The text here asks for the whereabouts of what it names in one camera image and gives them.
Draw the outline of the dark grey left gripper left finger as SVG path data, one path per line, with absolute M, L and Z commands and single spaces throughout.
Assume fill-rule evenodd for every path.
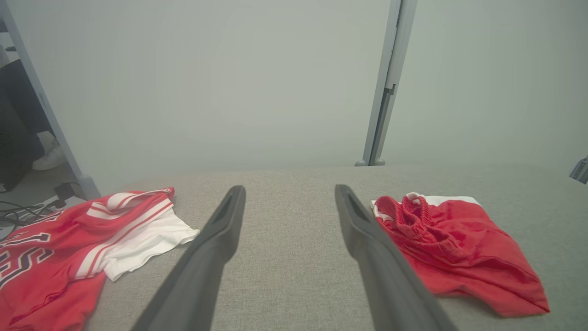
M 233 186 L 131 331 L 210 331 L 225 264 L 237 251 L 246 190 Z

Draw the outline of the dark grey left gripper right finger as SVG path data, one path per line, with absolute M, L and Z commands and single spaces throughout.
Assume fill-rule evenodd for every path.
M 349 186 L 335 186 L 347 251 L 357 261 L 376 331 L 458 331 Z

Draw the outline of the red shorts with white trim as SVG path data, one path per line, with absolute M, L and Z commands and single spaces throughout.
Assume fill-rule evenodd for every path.
M 469 196 L 407 193 L 372 201 L 374 217 L 434 295 L 471 296 L 504 318 L 548 314 L 518 243 Z

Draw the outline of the red jersey with white stripes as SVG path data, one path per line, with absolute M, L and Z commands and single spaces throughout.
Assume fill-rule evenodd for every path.
M 175 190 L 125 191 L 44 216 L 0 241 L 0 331 L 81 331 L 106 279 L 193 241 Z

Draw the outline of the grey fabric sofa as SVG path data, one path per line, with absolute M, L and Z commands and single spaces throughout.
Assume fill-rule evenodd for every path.
M 460 331 L 588 331 L 588 186 L 516 164 L 396 165 L 192 172 L 116 184 L 110 193 L 175 188 L 176 215 L 203 228 L 229 188 L 246 188 L 237 252 L 226 264 L 212 330 L 373 331 L 357 263 L 345 247 L 334 188 L 360 201 L 410 192 L 471 196 L 520 245 L 550 314 L 503 319 L 479 300 L 439 302 Z

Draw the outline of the black power adapter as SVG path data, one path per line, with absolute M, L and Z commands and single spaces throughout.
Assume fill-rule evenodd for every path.
M 81 186 L 75 182 L 61 183 L 54 187 L 53 191 L 59 200 L 67 200 L 72 197 L 85 200 Z

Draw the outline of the white shoe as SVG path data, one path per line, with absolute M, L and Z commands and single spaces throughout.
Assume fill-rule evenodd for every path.
M 40 159 L 32 163 L 32 170 L 48 171 L 50 169 L 59 167 L 66 162 L 67 158 L 65 157 L 65 153 L 63 152 L 59 141 L 54 138 L 51 142 L 50 148 L 46 151 L 46 153 L 40 157 Z

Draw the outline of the grey metal partition post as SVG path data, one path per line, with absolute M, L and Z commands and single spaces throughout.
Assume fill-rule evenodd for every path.
M 355 167 L 384 166 L 382 158 L 391 113 L 409 46 L 418 0 L 390 0 L 384 47 L 361 159 Z

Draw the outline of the grey metal bracket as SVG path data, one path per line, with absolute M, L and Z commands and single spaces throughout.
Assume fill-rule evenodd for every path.
M 573 168 L 569 178 L 588 185 L 588 156 L 580 159 Z

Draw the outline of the grey slanted partition frame post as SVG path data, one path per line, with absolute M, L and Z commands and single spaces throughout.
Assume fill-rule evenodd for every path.
M 0 0 L 0 18 L 6 24 L 7 31 L 16 46 L 16 51 L 23 63 L 24 69 L 27 72 L 28 78 L 35 90 L 36 98 L 40 102 L 43 112 L 47 117 L 47 120 L 59 141 L 65 157 L 72 168 L 72 171 L 76 177 L 77 183 L 80 184 L 80 190 L 89 199 L 96 199 L 101 197 L 101 193 L 97 188 L 94 180 L 84 174 L 76 161 L 75 155 L 72 153 L 71 147 L 68 145 L 67 139 L 64 136 L 63 130 L 57 120 L 55 112 L 53 111 L 50 101 L 48 100 L 45 90 L 41 84 L 38 74 L 35 71 L 34 65 L 31 61 L 31 57 L 28 54 L 27 47 L 24 44 L 21 33 L 17 27 L 15 17 L 9 8 L 8 0 Z

